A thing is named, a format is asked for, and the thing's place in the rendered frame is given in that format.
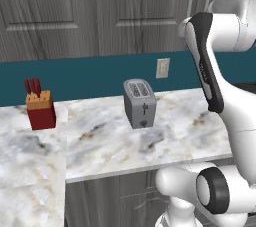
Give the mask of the grey base cabinet door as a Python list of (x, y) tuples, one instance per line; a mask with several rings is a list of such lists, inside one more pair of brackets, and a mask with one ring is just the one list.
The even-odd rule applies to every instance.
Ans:
[(155, 175), (151, 170), (68, 183), (65, 227), (154, 227), (169, 202)]

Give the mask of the grey toaster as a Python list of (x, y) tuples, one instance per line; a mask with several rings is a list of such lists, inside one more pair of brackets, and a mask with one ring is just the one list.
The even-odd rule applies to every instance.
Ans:
[(154, 124), (156, 97), (146, 80), (129, 79), (123, 83), (124, 107), (133, 129), (149, 128)]

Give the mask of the red knife block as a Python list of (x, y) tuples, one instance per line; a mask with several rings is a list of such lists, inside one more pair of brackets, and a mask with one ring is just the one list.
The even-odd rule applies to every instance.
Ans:
[(34, 93), (27, 95), (26, 109), (33, 130), (56, 127), (56, 114), (50, 91), (42, 91), (40, 97)]

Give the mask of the white wall socket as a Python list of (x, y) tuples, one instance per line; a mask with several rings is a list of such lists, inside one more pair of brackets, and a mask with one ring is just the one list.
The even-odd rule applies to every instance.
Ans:
[(167, 78), (169, 72), (170, 59), (162, 58), (157, 60), (156, 78)]

